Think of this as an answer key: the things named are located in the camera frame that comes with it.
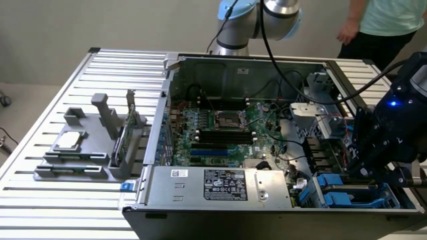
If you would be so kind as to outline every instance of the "circuit board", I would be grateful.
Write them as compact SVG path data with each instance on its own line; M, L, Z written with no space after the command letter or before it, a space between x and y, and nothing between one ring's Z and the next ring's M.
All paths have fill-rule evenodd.
M273 140L268 132L277 139L283 137L279 118L271 113L263 102L255 102L240 111L200 109L192 102L181 103L177 109L171 111L172 165L236 168L243 166L245 160L261 161L261 159L275 158L275 152L280 150L283 143ZM252 142L237 144L224 137L217 140L216 145L209 145L221 145L220 150L215 147L204 149L205 144L200 143L204 131L221 134L228 132L231 136L247 133L251 135Z

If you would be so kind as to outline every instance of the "warning label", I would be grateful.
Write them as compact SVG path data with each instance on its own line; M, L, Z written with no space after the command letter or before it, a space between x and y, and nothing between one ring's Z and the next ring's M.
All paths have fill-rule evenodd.
M247 201L245 171L243 170L204 170L205 200Z

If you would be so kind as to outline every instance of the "person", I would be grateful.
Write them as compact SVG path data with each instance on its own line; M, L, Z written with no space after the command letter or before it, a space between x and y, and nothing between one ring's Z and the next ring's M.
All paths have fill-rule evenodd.
M426 9L427 0L349 0L337 58L372 60L383 71L424 25Z

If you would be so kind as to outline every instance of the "gray floor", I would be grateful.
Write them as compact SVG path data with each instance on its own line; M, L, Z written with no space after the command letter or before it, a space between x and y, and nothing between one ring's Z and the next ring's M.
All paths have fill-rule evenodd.
M0 83L0 90L12 98L11 106L0 106L0 127L17 142L25 136L60 88L61 86L56 85ZM7 144L11 148L16 147L9 139ZM0 166L5 160L7 157L0 154Z

